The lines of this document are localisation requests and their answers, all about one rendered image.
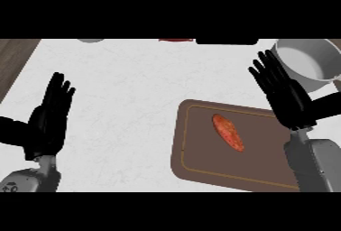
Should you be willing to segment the orange sweet potato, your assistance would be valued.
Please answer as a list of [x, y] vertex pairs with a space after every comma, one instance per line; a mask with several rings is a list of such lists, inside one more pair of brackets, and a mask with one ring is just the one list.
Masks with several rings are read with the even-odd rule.
[[213, 120], [213, 127], [219, 135], [222, 136], [225, 142], [238, 152], [244, 152], [245, 147], [232, 121], [228, 120], [219, 114], [213, 115], [211, 120]]

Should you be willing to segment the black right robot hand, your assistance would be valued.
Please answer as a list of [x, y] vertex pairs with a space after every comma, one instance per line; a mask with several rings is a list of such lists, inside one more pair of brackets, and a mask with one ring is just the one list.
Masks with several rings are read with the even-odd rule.
[[256, 82], [263, 89], [279, 123], [293, 131], [306, 129], [318, 121], [341, 115], [341, 92], [312, 99], [301, 84], [290, 78], [279, 60], [270, 50], [259, 52], [259, 60], [248, 67]]

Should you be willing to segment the brown tray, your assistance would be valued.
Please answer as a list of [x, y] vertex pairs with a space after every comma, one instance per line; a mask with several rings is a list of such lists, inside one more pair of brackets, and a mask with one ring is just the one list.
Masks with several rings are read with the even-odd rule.
[[260, 192], [297, 192], [272, 111], [194, 99], [179, 105], [170, 168], [194, 182]]

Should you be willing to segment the grey metal pot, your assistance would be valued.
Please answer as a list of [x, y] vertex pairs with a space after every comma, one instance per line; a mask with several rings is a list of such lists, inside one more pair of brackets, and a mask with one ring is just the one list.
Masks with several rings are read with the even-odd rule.
[[341, 79], [341, 49], [328, 39], [278, 39], [270, 50], [307, 93]]

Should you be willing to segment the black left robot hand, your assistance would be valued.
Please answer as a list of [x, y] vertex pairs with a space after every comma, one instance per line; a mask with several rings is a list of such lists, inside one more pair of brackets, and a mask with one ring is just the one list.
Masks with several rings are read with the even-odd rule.
[[71, 82], [55, 72], [28, 122], [0, 116], [0, 143], [20, 146], [27, 161], [43, 155], [55, 156], [62, 150], [74, 93]]

